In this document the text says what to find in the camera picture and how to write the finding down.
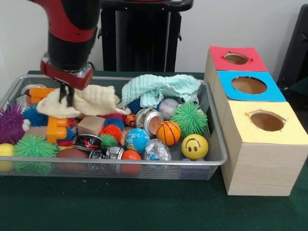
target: red box top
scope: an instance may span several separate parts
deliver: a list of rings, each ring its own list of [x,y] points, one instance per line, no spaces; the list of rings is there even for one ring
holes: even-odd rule
[[[255,48],[210,46],[218,71],[268,71]]]

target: light blue towel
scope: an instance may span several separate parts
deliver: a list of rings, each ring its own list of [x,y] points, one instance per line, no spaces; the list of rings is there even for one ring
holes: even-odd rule
[[[124,107],[139,97],[140,106],[144,108],[156,108],[166,96],[180,97],[185,102],[193,102],[200,84],[200,81],[188,75],[138,76],[122,88],[122,102],[118,106]]]

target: orange spiky ball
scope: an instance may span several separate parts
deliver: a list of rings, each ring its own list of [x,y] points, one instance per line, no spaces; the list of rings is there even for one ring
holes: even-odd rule
[[[118,142],[122,140],[123,136],[121,129],[114,124],[109,124],[108,126],[104,127],[100,132],[100,135],[103,134],[108,134],[113,136]]]

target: yellow box top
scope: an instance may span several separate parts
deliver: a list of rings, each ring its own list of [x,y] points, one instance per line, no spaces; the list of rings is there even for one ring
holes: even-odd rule
[[[229,105],[243,142],[308,145],[308,135],[289,103],[229,101]]]

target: orange toy block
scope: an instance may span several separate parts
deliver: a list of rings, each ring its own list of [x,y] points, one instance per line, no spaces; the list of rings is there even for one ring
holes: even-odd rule
[[[49,143],[57,143],[57,140],[65,139],[67,136],[66,126],[68,119],[57,119],[50,116],[47,125],[47,141]]]
[[[56,88],[30,88],[31,103],[38,103]]]

